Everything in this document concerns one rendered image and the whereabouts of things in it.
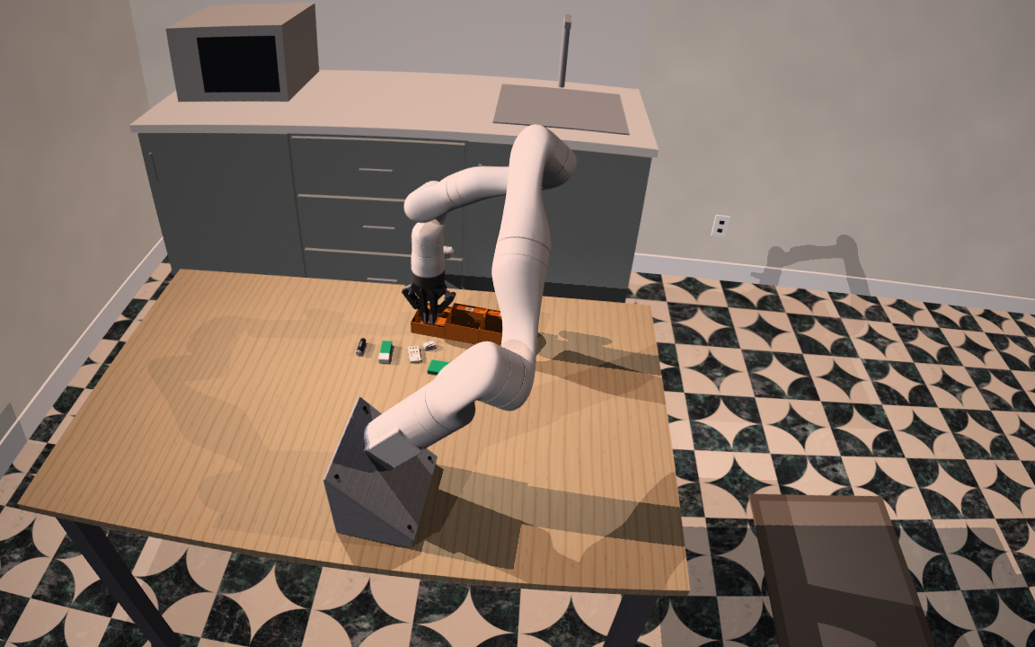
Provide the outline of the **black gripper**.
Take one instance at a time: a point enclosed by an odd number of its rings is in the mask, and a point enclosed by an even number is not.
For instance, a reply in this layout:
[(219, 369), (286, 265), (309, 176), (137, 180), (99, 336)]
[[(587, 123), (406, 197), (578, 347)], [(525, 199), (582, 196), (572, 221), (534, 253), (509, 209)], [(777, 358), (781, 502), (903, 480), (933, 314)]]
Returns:
[[(424, 321), (424, 324), (428, 324), (428, 326), (434, 326), (434, 323), (437, 321), (437, 313), (443, 313), (447, 310), (449, 304), (455, 300), (456, 293), (447, 290), (445, 271), (438, 276), (434, 276), (434, 278), (423, 278), (422, 276), (415, 275), (413, 270), (411, 271), (411, 275), (413, 276), (413, 282), (405, 284), (402, 294), (414, 310), (420, 310), (420, 320)], [(440, 306), (437, 306), (437, 300), (443, 295), (445, 295), (445, 300), (442, 302), (444, 305), (440, 304)]]

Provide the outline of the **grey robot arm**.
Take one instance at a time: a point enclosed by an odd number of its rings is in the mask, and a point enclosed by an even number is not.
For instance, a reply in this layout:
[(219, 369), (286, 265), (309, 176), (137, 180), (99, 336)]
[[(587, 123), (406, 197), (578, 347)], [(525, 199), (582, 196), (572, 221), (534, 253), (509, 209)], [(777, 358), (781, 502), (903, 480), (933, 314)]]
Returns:
[(576, 165), (557, 135), (531, 124), (518, 135), (509, 168), (478, 165), (408, 195), (406, 216), (418, 222), (411, 234), (411, 270), (423, 278), (442, 274), (445, 259), (455, 255), (444, 246), (449, 210), (507, 195), (492, 264), (502, 341), (501, 347), (480, 342), (465, 350), (434, 381), (369, 422), (363, 451), (379, 465), (391, 471), (471, 423), (475, 401), (515, 411), (528, 400), (551, 252), (542, 190), (568, 181)]

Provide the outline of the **orange rack of three bins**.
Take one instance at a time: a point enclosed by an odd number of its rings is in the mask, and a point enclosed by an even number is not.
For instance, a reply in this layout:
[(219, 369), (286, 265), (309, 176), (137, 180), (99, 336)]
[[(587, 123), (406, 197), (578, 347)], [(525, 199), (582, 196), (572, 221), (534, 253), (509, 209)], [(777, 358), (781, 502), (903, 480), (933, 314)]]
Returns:
[(494, 342), (501, 347), (501, 312), (455, 303), (443, 313), (437, 313), (436, 323), (434, 326), (428, 326), (420, 320), (420, 310), (418, 310), (411, 320), (411, 332), (471, 344)]

